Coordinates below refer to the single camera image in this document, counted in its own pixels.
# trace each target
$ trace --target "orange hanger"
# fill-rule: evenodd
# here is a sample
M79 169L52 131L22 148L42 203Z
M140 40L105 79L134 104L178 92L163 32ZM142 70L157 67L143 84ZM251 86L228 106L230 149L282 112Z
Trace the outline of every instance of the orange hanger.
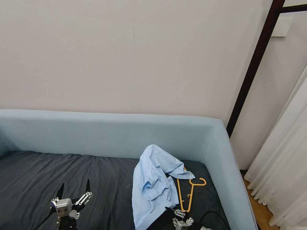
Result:
M201 178L200 177L200 180L202 180L204 183L203 184L194 184L192 183L192 179L189 179L189 182L190 184L192 185L191 187L191 192L190 194L188 194L188 197L189 197L189 207L187 210L185 210L183 208L183 202L184 200L182 200L182 196L181 196L181 189L180 189L180 183L179 183L179 179L177 179L177 184L178 184L178 190L179 190L179 200L180 200L180 207L181 207L181 210L183 212L190 212L190 209L191 209L191 204L192 204L192 198L193 198L193 191L194 191L194 186L205 186L207 184L206 180Z

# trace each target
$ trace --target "robotic arm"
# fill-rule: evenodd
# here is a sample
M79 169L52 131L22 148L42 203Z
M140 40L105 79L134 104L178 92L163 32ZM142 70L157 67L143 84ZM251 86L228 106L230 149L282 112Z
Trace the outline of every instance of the robotic arm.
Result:
M53 213L57 213L57 230L77 230L77 219L80 217L80 211L90 201L93 193L91 192L90 180L87 180L85 193L76 199L62 199L64 183L58 190L56 198L51 200L49 215L34 229L38 229Z

